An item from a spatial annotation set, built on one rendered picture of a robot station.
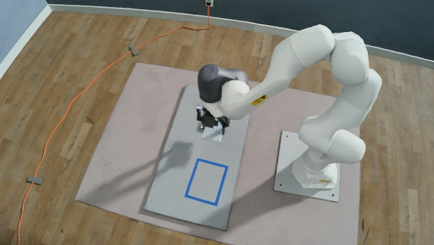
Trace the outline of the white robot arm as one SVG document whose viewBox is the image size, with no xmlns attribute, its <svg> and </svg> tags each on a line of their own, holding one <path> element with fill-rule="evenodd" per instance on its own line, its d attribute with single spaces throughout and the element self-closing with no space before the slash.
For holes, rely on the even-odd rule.
<svg viewBox="0 0 434 245">
<path fill-rule="evenodd" d="M 216 119 L 222 116 L 245 118 L 319 61 L 330 61 L 334 78 L 344 87 L 330 109 L 300 124 L 298 137 L 309 147 L 293 162 L 292 173 L 304 189 L 332 189 L 336 163 L 355 164 L 365 152 L 364 141 L 343 129 L 362 123 L 382 85 L 378 73 L 369 69 L 363 39 L 355 33 L 331 33 L 317 25 L 293 34 L 276 46 L 265 79 L 250 91 L 245 72 L 204 66 L 198 73 L 198 90 L 201 105 L 212 116 L 204 116 L 202 127 L 217 127 Z"/>
</svg>

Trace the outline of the blue tape outline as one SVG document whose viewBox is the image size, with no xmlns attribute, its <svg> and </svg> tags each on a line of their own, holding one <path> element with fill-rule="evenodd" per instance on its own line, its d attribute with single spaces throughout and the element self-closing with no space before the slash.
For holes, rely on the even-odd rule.
<svg viewBox="0 0 434 245">
<path fill-rule="evenodd" d="M 196 168 L 197 168 L 197 166 L 198 166 L 198 162 L 199 162 L 199 161 L 202 161 L 202 162 L 205 162 L 205 163 L 208 163 L 208 164 L 213 164 L 213 165 L 216 165 L 216 166 L 220 166 L 220 167 L 225 168 L 225 171 L 224 171 L 224 174 L 223 174 L 223 178 L 222 178 L 222 181 L 221 181 L 221 184 L 220 184 L 220 188 L 219 188 L 219 190 L 218 190 L 218 195 L 217 195 L 217 197 L 216 197 L 216 202 L 214 202 L 214 203 L 213 203 L 213 202 L 210 202 L 210 201 L 207 201 L 207 200 L 203 200 L 203 199 L 196 198 L 196 197 L 193 197 L 193 196 L 189 196 L 189 195 L 188 195 L 188 192 L 189 192 L 189 189 L 190 189 L 190 187 L 191 187 L 191 183 L 192 183 L 192 181 L 193 181 L 193 177 L 194 177 L 194 175 L 195 175 L 195 171 L 196 171 Z M 197 201 L 200 201 L 200 202 L 203 202 L 203 203 L 207 203 L 207 204 L 210 204 L 210 205 L 217 206 L 218 201 L 219 201 L 219 198 L 220 198 L 220 193 L 221 193 L 221 191 L 222 191 L 223 184 L 224 184 L 224 181 L 225 181 L 225 176 L 226 176 L 226 174 L 227 174 L 227 170 L 228 170 L 228 166 L 226 166 L 226 165 L 222 165 L 222 164 L 218 164 L 218 163 L 215 163 L 215 162 L 212 162 L 212 161 L 207 161 L 207 160 L 204 160 L 204 159 L 197 158 L 196 163 L 195 163 L 195 166 L 194 166 L 194 169 L 193 169 L 193 172 L 192 172 L 192 175 L 191 175 L 191 179 L 190 179 L 189 184 L 188 184 L 188 186 L 187 186 L 186 193 L 185 193 L 184 197 L 186 197 L 186 198 L 190 198 L 190 199 L 193 199 L 193 200 L 197 200 Z"/>
</svg>

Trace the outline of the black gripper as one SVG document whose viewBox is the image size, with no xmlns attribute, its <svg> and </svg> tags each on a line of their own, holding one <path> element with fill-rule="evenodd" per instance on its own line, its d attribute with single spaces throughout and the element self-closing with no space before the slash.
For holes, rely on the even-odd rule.
<svg viewBox="0 0 434 245">
<path fill-rule="evenodd" d="M 200 107 L 200 105 L 197 106 L 197 121 L 200 121 L 200 123 L 203 122 L 204 116 L 206 116 L 207 114 L 212 116 L 210 114 L 210 112 L 204 108 L 204 107 Z M 205 114 L 201 117 L 201 111 L 205 112 Z M 224 117 L 224 118 L 223 118 Z M 217 120 L 219 121 L 219 123 L 222 125 L 222 131 L 223 134 L 225 133 L 225 128 L 230 126 L 230 119 L 226 118 L 225 116 L 217 118 Z"/>
</svg>

